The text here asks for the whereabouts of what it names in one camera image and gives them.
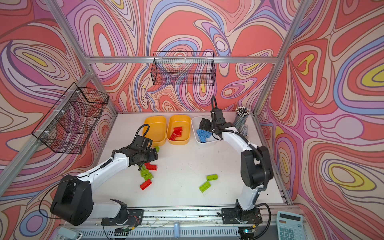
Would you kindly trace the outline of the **red lego pile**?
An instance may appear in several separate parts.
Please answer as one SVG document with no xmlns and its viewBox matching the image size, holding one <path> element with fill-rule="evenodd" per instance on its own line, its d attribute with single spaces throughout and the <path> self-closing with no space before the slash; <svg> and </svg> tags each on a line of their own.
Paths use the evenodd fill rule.
<svg viewBox="0 0 384 240">
<path fill-rule="evenodd" d="M 157 165 L 152 165 L 150 163 L 145 163 L 145 167 L 146 167 L 146 169 L 148 169 L 150 171 L 157 171 L 158 170 L 158 166 Z"/>
</svg>

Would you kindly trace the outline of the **blue lego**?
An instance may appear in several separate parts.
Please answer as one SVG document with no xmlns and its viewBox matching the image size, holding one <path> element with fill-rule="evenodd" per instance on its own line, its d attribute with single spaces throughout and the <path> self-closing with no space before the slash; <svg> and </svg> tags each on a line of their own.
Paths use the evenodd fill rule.
<svg viewBox="0 0 384 240">
<path fill-rule="evenodd" d="M 201 130 L 201 129 L 197 130 L 197 134 L 199 137 L 204 137 L 204 138 L 210 138 L 212 136 L 212 134 L 210 132 L 205 131 L 205 130 Z"/>
<path fill-rule="evenodd" d="M 201 143 L 207 142 L 206 137 L 204 137 L 204 136 L 199 136 L 199 139 L 200 139 Z"/>
</svg>

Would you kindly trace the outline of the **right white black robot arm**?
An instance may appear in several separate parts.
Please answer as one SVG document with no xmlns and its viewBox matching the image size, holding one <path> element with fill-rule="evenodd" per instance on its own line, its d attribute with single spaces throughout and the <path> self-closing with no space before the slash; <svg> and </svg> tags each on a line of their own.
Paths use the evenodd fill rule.
<svg viewBox="0 0 384 240">
<path fill-rule="evenodd" d="M 267 190 L 269 181 L 274 178 L 268 149 L 253 145 L 225 120 L 223 111 L 217 107 L 211 110 L 210 120 L 201 120 L 199 129 L 225 141 L 240 154 L 240 173 L 244 188 L 237 199 L 236 208 L 241 212 L 254 209 L 260 193 Z"/>
</svg>

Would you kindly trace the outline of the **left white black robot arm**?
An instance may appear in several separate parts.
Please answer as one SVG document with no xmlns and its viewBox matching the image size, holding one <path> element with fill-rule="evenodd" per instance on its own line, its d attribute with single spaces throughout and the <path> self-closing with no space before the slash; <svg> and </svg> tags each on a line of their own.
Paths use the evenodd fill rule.
<svg viewBox="0 0 384 240">
<path fill-rule="evenodd" d="M 130 215 L 127 204 L 116 199 L 95 202 L 93 193 L 120 171 L 157 160 L 158 153 L 152 144 L 151 139 L 136 135 L 130 145 L 114 150 L 108 160 L 93 169 L 77 176 L 66 175 L 58 185 L 50 212 L 73 226 L 89 219 L 125 224 Z"/>
</svg>

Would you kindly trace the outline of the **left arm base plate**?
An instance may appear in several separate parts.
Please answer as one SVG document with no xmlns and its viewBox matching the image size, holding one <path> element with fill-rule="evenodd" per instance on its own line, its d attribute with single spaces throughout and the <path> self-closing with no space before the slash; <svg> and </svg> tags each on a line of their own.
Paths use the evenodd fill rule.
<svg viewBox="0 0 384 240">
<path fill-rule="evenodd" d="M 103 218 L 101 225 L 137 227 L 142 224 L 143 215 L 143 209 L 127 209 L 123 210 L 115 218 Z"/>
</svg>

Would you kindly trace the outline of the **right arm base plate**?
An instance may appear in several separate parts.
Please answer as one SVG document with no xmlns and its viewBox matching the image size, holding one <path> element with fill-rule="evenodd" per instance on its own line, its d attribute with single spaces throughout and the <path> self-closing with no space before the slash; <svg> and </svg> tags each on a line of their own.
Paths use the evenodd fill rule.
<svg viewBox="0 0 384 240">
<path fill-rule="evenodd" d="M 243 211 L 240 208 L 222 208 L 217 215 L 222 218 L 225 225 L 252 224 L 258 226 L 263 223 L 262 215 L 257 208 L 249 211 Z"/>
</svg>

